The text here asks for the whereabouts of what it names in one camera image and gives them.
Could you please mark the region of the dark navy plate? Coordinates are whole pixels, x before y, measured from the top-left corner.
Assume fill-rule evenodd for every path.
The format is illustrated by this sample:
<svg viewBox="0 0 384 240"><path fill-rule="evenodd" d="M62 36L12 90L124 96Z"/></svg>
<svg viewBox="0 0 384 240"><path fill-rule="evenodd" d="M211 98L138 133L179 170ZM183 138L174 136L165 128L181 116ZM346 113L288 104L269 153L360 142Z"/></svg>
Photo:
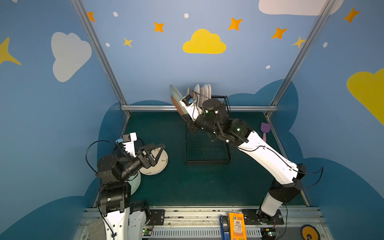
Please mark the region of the dark navy plate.
<svg viewBox="0 0 384 240"><path fill-rule="evenodd" d="M121 148L119 146L116 146L113 150L113 154L116 155L118 158L126 157L126 155L122 152Z"/></svg>

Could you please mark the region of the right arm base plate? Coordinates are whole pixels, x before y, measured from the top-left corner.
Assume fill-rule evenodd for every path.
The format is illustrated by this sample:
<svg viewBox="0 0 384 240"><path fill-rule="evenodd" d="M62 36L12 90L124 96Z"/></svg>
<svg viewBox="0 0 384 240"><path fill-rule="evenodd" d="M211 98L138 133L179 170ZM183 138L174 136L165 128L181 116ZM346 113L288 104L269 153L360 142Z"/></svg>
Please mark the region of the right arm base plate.
<svg viewBox="0 0 384 240"><path fill-rule="evenodd" d="M269 216L261 211L261 209L243 209L246 225L283 225L284 219L280 210L277 210L274 216Z"/></svg>

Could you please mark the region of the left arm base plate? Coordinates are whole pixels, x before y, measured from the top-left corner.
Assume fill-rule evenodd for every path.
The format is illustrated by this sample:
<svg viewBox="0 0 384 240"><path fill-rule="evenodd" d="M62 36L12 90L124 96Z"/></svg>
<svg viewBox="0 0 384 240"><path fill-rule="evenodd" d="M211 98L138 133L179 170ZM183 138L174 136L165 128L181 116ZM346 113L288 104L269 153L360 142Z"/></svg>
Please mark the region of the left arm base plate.
<svg viewBox="0 0 384 240"><path fill-rule="evenodd" d="M151 209L150 217L148 218L148 226L163 226L165 220L164 209Z"/></svg>

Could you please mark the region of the white plate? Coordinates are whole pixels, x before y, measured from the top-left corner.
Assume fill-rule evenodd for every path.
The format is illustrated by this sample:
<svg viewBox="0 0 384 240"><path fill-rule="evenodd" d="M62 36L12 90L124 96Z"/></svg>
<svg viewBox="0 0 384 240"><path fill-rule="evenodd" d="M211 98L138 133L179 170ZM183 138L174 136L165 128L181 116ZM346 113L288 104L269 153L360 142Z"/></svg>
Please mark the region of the white plate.
<svg viewBox="0 0 384 240"><path fill-rule="evenodd" d="M212 98L212 87L210 84L208 84L208 99Z"/></svg>

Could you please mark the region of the black wire dish rack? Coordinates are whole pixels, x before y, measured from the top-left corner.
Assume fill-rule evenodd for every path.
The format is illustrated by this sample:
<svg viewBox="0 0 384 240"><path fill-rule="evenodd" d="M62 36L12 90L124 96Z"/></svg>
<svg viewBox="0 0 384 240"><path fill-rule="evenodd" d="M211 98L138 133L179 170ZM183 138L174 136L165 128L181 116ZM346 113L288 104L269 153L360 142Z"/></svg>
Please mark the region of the black wire dish rack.
<svg viewBox="0 0 384 240"><path fill-rule="evenodd" d="M220 140L219 135L230 118L230 108L224 96L211 98L203 102L199 108L201 114L207 119L206 130L191 132L188 128L186 133L187 164L228 164L231 161L229 144Z"/></svg>

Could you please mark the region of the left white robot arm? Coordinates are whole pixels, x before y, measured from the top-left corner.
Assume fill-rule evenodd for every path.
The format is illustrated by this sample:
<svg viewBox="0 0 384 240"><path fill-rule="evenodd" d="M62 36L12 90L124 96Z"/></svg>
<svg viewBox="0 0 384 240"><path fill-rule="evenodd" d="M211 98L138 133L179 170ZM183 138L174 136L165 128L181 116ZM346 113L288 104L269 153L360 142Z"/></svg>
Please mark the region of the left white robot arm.
<svg viewBox="0 0 384 240"><path fill-rule="evenodd" d="M139 148L136 157L123 164L111 154L98 161L96 176L101 180L98 210L104 221L107 240L141 240L151 211L147 201L131 204L131 185L128 179L140 171L157 165L164 144Z"/></svg>

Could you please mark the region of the green-rimmed Hao Wei plate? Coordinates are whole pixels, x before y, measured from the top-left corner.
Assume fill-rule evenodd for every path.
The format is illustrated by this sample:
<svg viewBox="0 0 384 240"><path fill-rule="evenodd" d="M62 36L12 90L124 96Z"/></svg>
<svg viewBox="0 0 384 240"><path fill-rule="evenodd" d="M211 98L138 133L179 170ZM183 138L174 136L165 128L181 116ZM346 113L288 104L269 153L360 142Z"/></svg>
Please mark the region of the green-rimmed Hao Wei plate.
<svg viewBox="0 0 384 240"><path fill-rule="evenodd" d="M199 106L200 103L200 85L196 84L193 90L194 100L196 103L196 106Z"/></svg>

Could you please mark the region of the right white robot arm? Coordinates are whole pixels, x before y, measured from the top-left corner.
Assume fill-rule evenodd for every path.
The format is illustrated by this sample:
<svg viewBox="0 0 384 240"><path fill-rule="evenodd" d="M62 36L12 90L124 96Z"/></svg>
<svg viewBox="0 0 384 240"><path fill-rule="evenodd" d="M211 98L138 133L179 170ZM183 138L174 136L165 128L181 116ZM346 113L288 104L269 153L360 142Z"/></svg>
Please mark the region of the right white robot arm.
<svg viewBox="0 0 384 240"><path fill-rule="evenodd" d="M306 167L279 154L244 121L230 118L225 103L208 99L199 107L190 95L179 103L181 115L192 131L204 130L214 134L246 153L273 176L273 183L258 211L261 221L268 222L282 204L301 193L301 179L306 174Z"/></svg>

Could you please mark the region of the cream floral plate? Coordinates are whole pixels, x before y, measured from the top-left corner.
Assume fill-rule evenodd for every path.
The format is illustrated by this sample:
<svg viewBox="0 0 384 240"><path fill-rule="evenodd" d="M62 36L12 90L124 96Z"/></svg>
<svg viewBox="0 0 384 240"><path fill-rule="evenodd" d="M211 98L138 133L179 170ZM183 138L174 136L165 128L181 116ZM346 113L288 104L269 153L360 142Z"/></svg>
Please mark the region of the cream floral plate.
<svg viewBox="0 0 384 240"><path fill-rule="evenodd" d="M150 167L148 169L141 168L140 173L147 176L159 174L166 168L168 161L169 157L167 152L165 150L162 150L158 163L154 167Z"/></svg>

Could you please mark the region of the grey-green plain plate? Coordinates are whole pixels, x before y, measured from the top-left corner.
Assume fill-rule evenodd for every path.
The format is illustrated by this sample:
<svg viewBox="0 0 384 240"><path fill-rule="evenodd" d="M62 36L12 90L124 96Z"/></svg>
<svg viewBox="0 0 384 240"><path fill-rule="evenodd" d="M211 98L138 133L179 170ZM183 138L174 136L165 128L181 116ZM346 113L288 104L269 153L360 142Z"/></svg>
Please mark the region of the grey-green plain plate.
<svg viewBox="0 0 384 240"><path fill-rule="evenodd" d="M174 85L169 86L170 91L171 91L171 99L176 107L177 111L179 114L182 116L182 118L188 122L190 119L190 114L188 112L188 106L183 102L183 96L181 93L176 89Z"/></svg>

